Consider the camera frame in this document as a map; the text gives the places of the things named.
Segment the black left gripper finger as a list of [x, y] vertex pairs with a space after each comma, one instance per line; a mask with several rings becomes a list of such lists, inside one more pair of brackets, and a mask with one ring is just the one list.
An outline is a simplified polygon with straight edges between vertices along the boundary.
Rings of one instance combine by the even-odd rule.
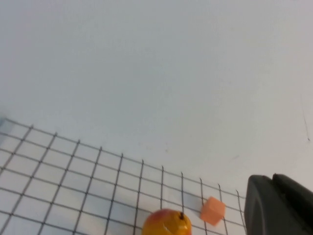
[[313, 192], [283, 174], [251, 175], [244, 217], [248, 235], [311, 235]]

